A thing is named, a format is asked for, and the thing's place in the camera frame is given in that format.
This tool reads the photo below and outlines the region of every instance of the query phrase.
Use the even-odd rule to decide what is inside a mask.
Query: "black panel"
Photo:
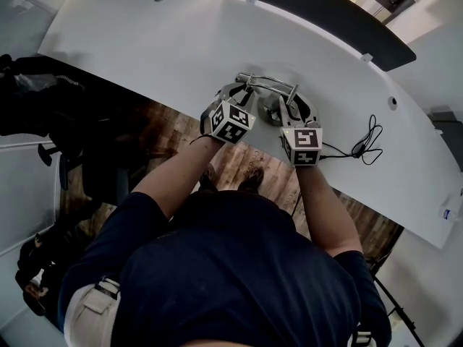
[[[373,56],[383,71],[416,60],[415,53],[385,25],[350,0],[259,0],[297,15]]]

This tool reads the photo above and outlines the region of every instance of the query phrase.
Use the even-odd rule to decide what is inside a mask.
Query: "wooden floor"
[[[198,121],[155,101],[134,104],[133,110],[149,119],[140,141],[152,153],[164,151],[176,153],[199,135]],[[152,160],[148,169],[151,170],[164,161],[165,159]],[[212,164],[218,174],[219,190],[236,189],[251,167],[262,166],[265,177],[260,187],[260,194],[274,201],[288,213],[293,212],[299,194],[299,185],[295,169],[286,162],[241,142],[236,146],[223,147]],[[392,241],[396,241],[401,226],[345,194],[336,193],[354,219],[365,257],[372,261],[380,259],[391,248]],[[69,212],[80,206],[85,199],[81,169],[76,168],[69,173],[69,190],[61,194],[61,208],[63,212]],[[103,205],[92,221],[82,223],[81,227],[87,234],[96,235],[113,209],[112,206]],[[302,200],[296,207],[294,222],[297,231],[309,237]]]

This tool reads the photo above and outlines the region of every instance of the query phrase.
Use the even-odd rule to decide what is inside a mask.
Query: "navy blue shirt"
[[[129,195],[65,275],[61,328],[72,294],[102,277],[121,285],[113,346],[346,346],[359,322],[378,347],[391,339],[362,254],[329,256],[256,194],[197,192],[170,222]]]

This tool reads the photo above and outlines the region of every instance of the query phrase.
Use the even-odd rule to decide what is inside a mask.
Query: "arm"
[[[361,252],[354,221],[318,167],[297,167],[296,172],[312,241],[332,257]]]
[[[222,141],[212,137],[195,140],[145,176],[133,192],[153,198],[170,219],[190,195],[208,163],[223,145]]]

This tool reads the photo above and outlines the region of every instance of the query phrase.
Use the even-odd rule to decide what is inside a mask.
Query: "curved white desk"
[[[324,141],[345,151],[374,113],[383,155],[372,166],[324,160],[328,182],[437,247],[450,233],[438,210],[463,178],[426,115],[358,52],[285,11],[245,0],[67,0],[39,52],[197,119],[238,72],[297,83]],[[286,160],[276,128],[258,121],[245,141]]]

